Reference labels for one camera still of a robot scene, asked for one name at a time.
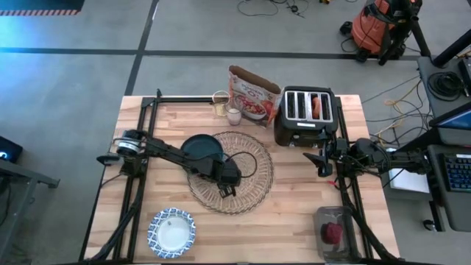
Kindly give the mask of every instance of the wooden table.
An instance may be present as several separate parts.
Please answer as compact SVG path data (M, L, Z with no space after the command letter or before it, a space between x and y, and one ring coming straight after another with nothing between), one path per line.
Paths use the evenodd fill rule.
M137 127L141 100L140 96L123 98L114 137ZM350 140L368 138L360 97L341 96L341 100ZM134 262L323 262L316 249L313 215L319 207L340 206L341 197L327 183L334 180L335 172L327 178L317 177L315 166L302 156L302 152L317 153L317 150L278 146L273 139L272 128L265 130L245 120L240 126L231 127L225 117L215 116L213 107L207 103L159 104L154 137L179 147L192 135L228 130L248 133L269 150L275 166L275 181L266 200L254 211L239 216L210 212L192 197L186 173L181 167L152 158L147 172ZM108 167L103 181L118 171L119 166ZM118 178L100 191L85 258L96 254L115 230L125 183L125 177ZM369 226L388 251L399 256L381 181L365 174L358 178L358 184ZM194 246L175 260L157 258L146 239L154 215L168 207L188 211L196 222ZM130 227L128 225L124 234L121 253L126 253ZM360 231L356 226L355 234L358 249L363 253Z

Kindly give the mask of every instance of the blue and white plate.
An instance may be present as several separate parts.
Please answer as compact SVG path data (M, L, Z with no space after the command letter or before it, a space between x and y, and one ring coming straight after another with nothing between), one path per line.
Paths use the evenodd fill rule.
M178 258L193 246L194 220L188 212L167 208L150 222L147 243L159 258Z

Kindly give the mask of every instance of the toaster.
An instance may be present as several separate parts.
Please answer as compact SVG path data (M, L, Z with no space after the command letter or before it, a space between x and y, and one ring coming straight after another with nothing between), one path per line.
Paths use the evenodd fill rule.
M330 88L284 88L274 122L277 144L320 148L338 126L336 99Z

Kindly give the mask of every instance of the gray floor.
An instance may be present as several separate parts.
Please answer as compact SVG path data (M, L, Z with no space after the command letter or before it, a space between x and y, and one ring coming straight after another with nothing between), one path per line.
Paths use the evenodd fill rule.
M137 49L151 0L87 0L76 17L0 17L0 47L59 49ZM272 17L245 17L236 0L160 0L148 50L341 53L338 28L358 14L364 1L310 0L305 19L283 6ZM254 0L250 10L271 7ZM438 54L471 27L466 0L429 0L421 25L432 53ZM414 48L414 40L408 40ZM135 56L0 53L0 135L24 148L21 163L61 179L57 190L40 187L16 244L33 264L78 259L102 166L97 155L111 139ZM200 95L227 89L227 67L242 66L284 85L331 87L363 100L418 75L414 61L158 57L144 56L133 95ZM396 116L383 105L398 99L418 79L364 104L368 119ZM428 111L423 87L422 111ZM407 100L419 104L413 93ZM411 107L404 105L403 110ZM420 123L408 119L397 133ZM369 123L371 133L388 122ZM401 141L414 138L412 132ZM385 138L392 138L386 133ZM419 221L430 218L427 202L388 198L401 256L410 261L468 264L471 234L430 233Z

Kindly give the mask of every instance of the wicker placemat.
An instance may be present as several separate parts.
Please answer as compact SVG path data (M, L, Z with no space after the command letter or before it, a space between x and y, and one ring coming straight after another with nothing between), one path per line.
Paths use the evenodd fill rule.
M207 209L223 214L240 214L253 210L260 205L273 184L273 163L265 146L242 132L221 132L213 135L221 143L224 153L233 155L237 152L249 152L257 159L257 171L235 187L236 196L222 198L217 184L188 174L188 184L196 200ZM253 173L255 161L248 154L236 155L233 160L242 171L242 176Z

